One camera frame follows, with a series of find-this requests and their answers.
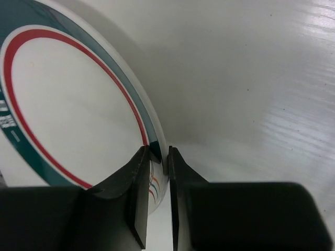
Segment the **green red rimmed plate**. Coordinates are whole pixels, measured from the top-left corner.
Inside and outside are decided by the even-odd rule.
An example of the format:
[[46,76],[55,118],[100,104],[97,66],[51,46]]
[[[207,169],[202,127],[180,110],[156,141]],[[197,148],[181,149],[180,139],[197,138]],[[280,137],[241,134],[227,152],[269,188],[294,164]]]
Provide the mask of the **green red rimmed plate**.
[[9,187],[90,189],[142,146],[149,213],[168,184],[168,147],[133,71],[91,25],[54,1],[1,1],[1,173]]

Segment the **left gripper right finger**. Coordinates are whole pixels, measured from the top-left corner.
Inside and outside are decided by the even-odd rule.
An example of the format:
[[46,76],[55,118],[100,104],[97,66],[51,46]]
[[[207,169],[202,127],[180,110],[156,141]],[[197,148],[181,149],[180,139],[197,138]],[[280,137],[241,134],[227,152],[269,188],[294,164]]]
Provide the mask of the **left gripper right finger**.
[[208,182],[170,147],[174,250],[332,250],[309,191],[295,182]]

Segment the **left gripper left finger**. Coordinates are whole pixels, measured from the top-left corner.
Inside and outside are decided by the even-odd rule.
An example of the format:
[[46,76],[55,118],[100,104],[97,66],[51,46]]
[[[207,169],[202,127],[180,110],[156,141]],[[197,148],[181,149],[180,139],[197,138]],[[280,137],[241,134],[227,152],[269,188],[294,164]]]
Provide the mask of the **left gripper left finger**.
[[1,250],[142,250],[150,149],[114,174],[78,186],[1,189]]

